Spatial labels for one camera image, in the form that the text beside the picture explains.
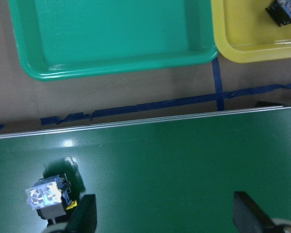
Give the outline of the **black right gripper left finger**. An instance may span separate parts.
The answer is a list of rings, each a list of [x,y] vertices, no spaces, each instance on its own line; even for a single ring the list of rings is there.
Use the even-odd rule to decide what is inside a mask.
[[[95,233],[97,228],[97,206],[95,194],[84,195],[73,212],[66,233]]]

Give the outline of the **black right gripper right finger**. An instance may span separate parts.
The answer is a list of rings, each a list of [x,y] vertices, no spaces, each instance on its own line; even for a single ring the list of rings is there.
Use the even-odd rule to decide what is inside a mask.
[[[239,233],[268,233],[274,229],[270,217],[244,191],[233,194],[233,222]]]

